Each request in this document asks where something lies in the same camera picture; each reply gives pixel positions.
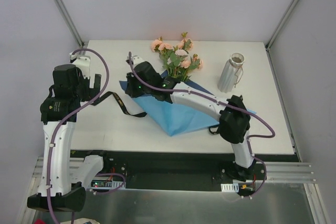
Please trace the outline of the blue wrapping paper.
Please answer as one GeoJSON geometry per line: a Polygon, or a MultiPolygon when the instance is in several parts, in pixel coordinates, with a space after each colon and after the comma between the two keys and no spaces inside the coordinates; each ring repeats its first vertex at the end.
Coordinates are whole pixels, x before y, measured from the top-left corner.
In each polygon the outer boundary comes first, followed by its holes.
{"type": "Polygon", "coordinates": [[[145,86],[135,77],[120,81],[121,88],[143,110],[138,115],[149,116],[169,136],[194,132],[208,127],[218,126],[218,122],[209,115],[185,105],[158,101],[144,93],[145,86]]]}

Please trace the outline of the pink artificial flower bouquet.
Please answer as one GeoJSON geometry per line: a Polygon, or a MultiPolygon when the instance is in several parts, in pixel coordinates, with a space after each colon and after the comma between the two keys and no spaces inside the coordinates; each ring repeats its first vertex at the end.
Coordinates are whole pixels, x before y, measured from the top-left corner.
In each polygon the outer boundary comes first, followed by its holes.
{"type": "Polygon", "coordinates": [[[190,54],[193,49],[193,41],[188,38],[188,32],[181,33],[181,41],[172,46],[160,37],[151,43],[151,50],[159,54],[163,63],[163,69],[168,76],[179,81],[188,81],[194,70],[203,67],[203,61],[198,54],[190,54]]]}

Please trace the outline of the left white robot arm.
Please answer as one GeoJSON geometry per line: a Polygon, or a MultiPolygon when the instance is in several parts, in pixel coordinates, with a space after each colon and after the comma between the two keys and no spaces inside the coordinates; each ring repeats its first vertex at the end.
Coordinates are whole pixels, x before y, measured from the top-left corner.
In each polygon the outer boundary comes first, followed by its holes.
{"type": "Polygon", "coordinates": [[[54,83],[40,106],[45,147],[43,171],[37,193],[27,199],[27,207],[39,211],[80,212],[86,188],[95,174],[106,176],[111,164],[99,155],[87,156],[74,174],[70,172],[71,139],[81,102],[101,94],[101,75],[90,87],[90,65],[69,63],[56,66],[54,83]]]}

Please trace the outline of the black ribbon gold lettering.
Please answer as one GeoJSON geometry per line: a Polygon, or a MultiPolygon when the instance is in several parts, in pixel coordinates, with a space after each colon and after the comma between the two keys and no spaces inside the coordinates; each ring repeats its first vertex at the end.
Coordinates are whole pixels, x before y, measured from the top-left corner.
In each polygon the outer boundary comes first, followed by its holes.
{"type": "Polygon", "coordinates": [[[117,93],[115,93],[115,92],[112,92],[112,91],[106,92],[105,94],[103,94],[102,96],[100,96],[98,99],[96,99],[91,105],[92,106],[97,106],[98,104],[102,103],[105,99],[107,99],[110,96],[113,96],[113,98],[115,99],[115,101],[119,105],[119,107],[120,107],[121,111],[123,112],[123,114],[129,115],[129,116],[133,116],[135,118],[144,118],[144,117],[147,116],[146,112],[141,112],[141,113],[137,113],[137,114],[130,114],[129,111],[127,110],[124,102],[119,97],[119,95],[117,93]]]}

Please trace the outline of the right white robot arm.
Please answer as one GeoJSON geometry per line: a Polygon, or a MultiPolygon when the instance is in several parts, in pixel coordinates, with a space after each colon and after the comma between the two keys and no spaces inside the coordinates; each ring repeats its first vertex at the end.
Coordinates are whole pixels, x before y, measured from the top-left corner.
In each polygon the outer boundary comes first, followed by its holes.
{"type": "Polygon", "coordinates": [[[153,66],[138,57],[127,60],[131,71],[127,74],[125,93],[131,98],[153,97],[160,102],[179,104],[200,111],[218,122],[217,134],[231,143],[235,163],[227,169],[233,179],[246,181],[255,173],[255,160],[247,141],[251,113],[246,110],[241,97],[236,95],[222,104],[213,95],[196,90],[183,82],[161,77],[153,66]]]}

